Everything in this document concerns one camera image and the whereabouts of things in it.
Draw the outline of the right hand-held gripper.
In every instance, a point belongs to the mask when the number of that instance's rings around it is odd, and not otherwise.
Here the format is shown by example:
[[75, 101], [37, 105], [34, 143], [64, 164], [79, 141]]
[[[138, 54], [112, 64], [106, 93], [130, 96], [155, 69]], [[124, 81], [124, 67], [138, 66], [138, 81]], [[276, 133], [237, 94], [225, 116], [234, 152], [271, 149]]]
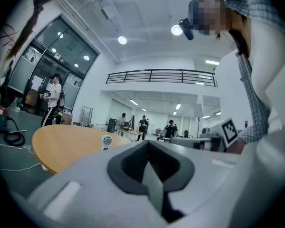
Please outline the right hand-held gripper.
[[[220, 152], [225, 152], [237, 139], [238, 132], [232, 118], [228, 118], [213, 127], [210, 127], [211, 133], [217, 133], [221, 137], [219, 146]], [[171, 143], [192, 149], [210, 149], [210, 138], [180, 138], [171, 139]]]

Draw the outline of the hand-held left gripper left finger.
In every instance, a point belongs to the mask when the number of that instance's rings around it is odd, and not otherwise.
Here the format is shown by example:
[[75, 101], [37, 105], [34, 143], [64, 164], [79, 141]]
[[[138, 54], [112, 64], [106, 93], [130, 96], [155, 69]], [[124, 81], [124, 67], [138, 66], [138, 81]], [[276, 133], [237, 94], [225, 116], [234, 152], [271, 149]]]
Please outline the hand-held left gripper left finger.
[[28, 202], [67, 228], [164, 228], [147, 196], [127, 194], [107, 174], [109, 160], [130, 143], [88, 155], [39, 185]]

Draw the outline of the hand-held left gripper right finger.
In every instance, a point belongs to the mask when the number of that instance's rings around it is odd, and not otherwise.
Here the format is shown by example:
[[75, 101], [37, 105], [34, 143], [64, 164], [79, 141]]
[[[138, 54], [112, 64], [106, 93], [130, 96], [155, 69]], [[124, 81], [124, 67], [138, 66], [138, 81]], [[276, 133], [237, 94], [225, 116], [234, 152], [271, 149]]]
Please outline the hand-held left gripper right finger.
[[148, 212], [190, 215], [221, 187], [238, 156], [187, 148], [167, 142], [148, 143]]

